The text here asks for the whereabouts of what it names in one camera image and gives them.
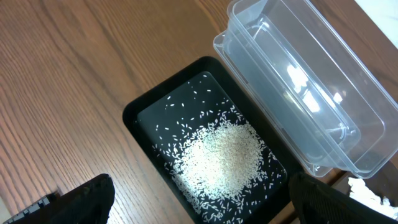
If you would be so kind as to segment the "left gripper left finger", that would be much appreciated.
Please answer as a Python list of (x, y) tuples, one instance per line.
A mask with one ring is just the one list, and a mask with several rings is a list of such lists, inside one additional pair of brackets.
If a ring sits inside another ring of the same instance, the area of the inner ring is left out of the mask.
[(114, 198), (111, 176), (100, 174), (64, 195), (42, 197), (4, 224), (107, 224)]

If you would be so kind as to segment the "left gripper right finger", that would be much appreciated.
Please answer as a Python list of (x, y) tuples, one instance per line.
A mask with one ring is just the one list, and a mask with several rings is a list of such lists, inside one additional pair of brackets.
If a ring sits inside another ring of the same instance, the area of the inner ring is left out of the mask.
[(290, 177), (289, 195), (301, 224), (397, 223), (303, 172)]

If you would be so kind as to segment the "white tissue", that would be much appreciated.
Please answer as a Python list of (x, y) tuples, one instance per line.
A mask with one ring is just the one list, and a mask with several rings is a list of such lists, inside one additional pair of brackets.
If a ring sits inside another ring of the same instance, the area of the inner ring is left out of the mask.
[(397, 220), (397, 207), (387, 197), (376, 195), (366, 186), (363, 179), (348, 178), (349, 197), (389, 218)]

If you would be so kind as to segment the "pile of white rice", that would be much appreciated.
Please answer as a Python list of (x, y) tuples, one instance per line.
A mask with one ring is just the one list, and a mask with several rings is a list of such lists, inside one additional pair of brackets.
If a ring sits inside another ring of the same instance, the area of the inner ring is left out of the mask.
[(264, 140), (234, 106), (206, 126), (183, 134), (183, 144), (167, 146), (173, 159), (167, 173), (205, 223), (244, 223), (242, 211), (252, 210), (246, 199), (257, 186), (269, 189)]

